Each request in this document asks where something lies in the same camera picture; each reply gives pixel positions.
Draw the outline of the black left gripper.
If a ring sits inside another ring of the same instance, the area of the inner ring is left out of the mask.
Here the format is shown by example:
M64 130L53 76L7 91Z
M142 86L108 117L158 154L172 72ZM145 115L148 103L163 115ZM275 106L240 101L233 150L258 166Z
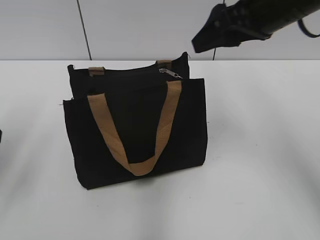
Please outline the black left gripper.
M214 48L238 47L248 41L264 41L271 36L271 33L264 33L259 29L247 1L239 0L230 6L225 3L214 6L191 43L198 54Z

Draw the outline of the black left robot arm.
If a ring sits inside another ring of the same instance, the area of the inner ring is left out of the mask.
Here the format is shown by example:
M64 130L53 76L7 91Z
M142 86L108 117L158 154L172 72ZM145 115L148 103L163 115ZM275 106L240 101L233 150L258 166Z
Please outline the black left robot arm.
M238 47L247 41L265 41L292 23L310 38L318 38L303 19L319 11L319 0L239 0L213 7L201 30L192 39L196 53Z

